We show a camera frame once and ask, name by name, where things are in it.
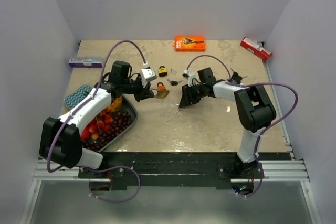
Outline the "brass padlock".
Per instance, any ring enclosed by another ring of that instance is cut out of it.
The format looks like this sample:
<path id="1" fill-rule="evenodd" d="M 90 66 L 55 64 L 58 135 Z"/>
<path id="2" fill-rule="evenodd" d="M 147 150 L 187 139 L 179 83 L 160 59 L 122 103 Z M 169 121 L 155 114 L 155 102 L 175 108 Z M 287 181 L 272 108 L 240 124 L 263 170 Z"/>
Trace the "brass padlock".
<path id="1" fill-rule="evenodd" d="M 161 99 L 161 100 L 165 99 L 170 93 L 170 91 L 167 89 L 153 89 L 153 90 L 156 91 L 156 94 L 154 97 L 156 99 Z"/>

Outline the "black-headed keys of orange padlock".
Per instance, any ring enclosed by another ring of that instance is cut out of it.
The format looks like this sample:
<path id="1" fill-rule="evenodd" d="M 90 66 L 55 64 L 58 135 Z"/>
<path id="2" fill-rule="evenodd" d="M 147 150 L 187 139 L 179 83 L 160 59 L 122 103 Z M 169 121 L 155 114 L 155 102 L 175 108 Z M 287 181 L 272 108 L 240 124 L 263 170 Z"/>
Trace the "black-headed keys of orange padlock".
<path id="1" fill-rule="evenodd" d="M 177 86 L 178 84 L 180 84 L 182 82 L 182 80 L 176 81 L 176 80 L 170 80 L 170 79 L 167 79 L 167 81 L 172 86 Z"/>

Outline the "yellow padlock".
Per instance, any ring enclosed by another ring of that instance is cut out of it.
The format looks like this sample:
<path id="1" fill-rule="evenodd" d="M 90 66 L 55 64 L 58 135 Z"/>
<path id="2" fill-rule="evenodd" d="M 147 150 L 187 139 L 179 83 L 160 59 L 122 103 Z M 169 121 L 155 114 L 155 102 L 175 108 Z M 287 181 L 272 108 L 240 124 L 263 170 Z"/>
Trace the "yellow padlock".
<path id="1" fill-rule="evenodd" d="M 165 66 L 160 66 L 159 67 L 159 77 L 165 77 L 167 76 L 167 68 Z"/>

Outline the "black-headed keys of black padlock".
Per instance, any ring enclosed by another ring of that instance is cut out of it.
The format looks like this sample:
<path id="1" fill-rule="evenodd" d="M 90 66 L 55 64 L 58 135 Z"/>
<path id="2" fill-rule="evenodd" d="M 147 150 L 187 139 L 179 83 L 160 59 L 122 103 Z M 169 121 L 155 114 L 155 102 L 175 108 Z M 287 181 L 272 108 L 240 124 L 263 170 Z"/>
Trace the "black-headed keys of black padlock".
<path id="1" fill-rule="evenodd" d="M 241 78 L 241 79 L 245 79 L 245 78 L 247 78 L 247 76 L 241 76 L 237 71 L 235 71 L 234 69 L 232 69 L 231 68 L 231 71 L 232 71 L 232 77 L 233 76 L 236 76 L 236 77 L 239 77 L 239 78 Z"/>

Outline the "black padlock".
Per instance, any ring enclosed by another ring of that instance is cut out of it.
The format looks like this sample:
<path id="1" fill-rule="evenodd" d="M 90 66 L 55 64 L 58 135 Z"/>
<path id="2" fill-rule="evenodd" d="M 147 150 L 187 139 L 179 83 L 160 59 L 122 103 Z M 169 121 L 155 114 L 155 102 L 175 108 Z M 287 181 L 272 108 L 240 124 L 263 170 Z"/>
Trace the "black padlock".
<path id="1" fill-rule="evenodd" d="M 231 76 L 230 82 L 234 84 L 241 84 L 242 79 L 236 76 Z"/>

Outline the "orange padlock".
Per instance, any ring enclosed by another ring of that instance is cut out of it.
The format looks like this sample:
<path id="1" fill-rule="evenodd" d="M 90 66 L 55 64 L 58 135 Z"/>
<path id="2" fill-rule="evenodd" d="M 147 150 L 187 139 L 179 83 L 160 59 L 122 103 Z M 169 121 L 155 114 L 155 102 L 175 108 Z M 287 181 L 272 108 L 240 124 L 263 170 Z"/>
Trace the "orange padlock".
<path id="1" fill-rule="evenodd" d="M 158 82 L 157 83 L 157 89 L 158 90 L 165 90 L 166 87 L 165 87 L 165 85 L 162 82 Z"/>

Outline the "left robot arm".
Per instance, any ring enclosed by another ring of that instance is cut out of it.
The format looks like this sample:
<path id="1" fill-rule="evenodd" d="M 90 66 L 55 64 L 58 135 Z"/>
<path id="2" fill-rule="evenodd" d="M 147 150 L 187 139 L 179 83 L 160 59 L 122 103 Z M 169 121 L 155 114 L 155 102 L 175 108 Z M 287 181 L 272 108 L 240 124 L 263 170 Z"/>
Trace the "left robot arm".
<path id="1" fill-rule="evenodd" d="M 87 167 L 97 178 L 108 174 L 109 165 L 103 162 L 102 154 L 83 148 L 80 134 L 93 118 L 123 94 L 132 94 L 137 102 L 153 98 L 150 82 L 157 78 L 148 63 L 131 79 L 131 66 L 124 61 L 115 61 L 107 81 L 101 79 L 90 93 L 73 109 L 58 118 L 47 118 L 43 123 L 39 154 L 47 162 L 62 167 Z"/>

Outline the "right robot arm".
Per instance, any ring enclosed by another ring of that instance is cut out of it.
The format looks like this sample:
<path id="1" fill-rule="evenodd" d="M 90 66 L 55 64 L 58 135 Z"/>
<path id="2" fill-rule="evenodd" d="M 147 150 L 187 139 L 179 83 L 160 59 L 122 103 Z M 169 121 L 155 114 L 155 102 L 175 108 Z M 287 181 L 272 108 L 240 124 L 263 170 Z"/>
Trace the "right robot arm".
<path id="1" fill-rule="evenodd" d="M 225 80 L 217 80 L 211 68 L 198 71 L 199 78 L 189 70 L 183 77 L 188 84 L 182 86 L 178 107 L 187 108 L 200 102 L 203 97 L 220 98 L 235 102 L 239 121 L 244 128 L 243 137 L 233 168 L 228 172 L 246 178 L 257 166 L 259 141 L 262 131 L 276 118 L 276 110 L 264 86 L 241 87 Z"/>

